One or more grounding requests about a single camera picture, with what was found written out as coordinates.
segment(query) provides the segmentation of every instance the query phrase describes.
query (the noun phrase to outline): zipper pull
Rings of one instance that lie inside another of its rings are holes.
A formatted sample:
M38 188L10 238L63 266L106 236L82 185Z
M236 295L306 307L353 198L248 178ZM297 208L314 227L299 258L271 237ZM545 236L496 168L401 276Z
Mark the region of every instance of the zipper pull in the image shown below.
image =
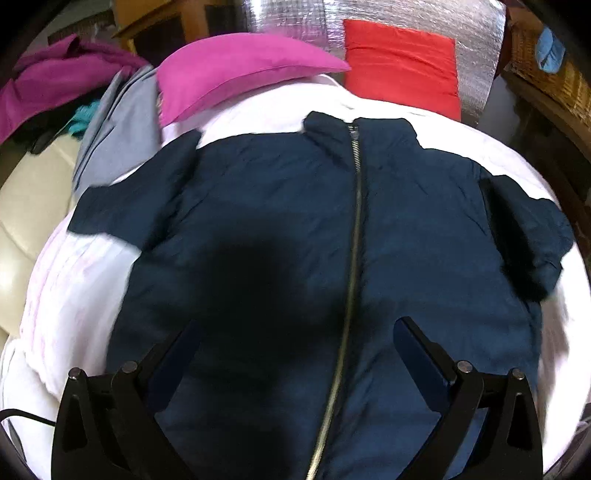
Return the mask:
M359 140L359 128L356 125L350 125L349 132L351 133L351 140L357 142Z

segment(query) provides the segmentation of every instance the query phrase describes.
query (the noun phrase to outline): gray fabric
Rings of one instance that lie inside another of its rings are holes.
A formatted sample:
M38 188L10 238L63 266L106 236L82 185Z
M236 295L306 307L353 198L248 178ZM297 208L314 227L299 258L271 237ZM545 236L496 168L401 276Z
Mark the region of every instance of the gray fabric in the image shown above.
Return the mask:
M72 189L76 199L92 185L106 185L160 149L156 70L147 66L127 82L119 72L100 100L82 139Z

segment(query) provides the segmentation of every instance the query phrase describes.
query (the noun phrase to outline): wicker basket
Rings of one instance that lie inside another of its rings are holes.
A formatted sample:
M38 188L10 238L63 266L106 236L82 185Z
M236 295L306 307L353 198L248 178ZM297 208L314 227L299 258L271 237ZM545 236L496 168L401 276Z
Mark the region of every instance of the wicker basket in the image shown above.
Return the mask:
M535 60L535 45L544 26L529 11L511 11L511 71L549 95L591 129L591 89L568 52L556 74L542 72Z

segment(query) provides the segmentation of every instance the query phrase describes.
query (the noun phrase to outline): black cable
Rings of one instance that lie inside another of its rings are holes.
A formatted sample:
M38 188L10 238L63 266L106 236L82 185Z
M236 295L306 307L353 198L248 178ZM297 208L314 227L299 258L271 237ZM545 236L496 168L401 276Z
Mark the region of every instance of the black cable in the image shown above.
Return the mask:
M3 422L8 417L25 417L26 419L35 420L40 423L44 423L45 425L49 425L50 427L55 427L56 422L44 419L38 415L34 415L33 413L29 413L27 411L19 410L18 408L7 408L5 410L0 411L0 422Z

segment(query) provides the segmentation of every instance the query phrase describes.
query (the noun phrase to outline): red pillow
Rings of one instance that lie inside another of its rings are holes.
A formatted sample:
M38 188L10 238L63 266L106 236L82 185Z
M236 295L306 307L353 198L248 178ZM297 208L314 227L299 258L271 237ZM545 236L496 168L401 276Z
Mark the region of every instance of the red pillow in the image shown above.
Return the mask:
M344 20L345 88L357 96L415 106L460 121L456 46L441 35Z

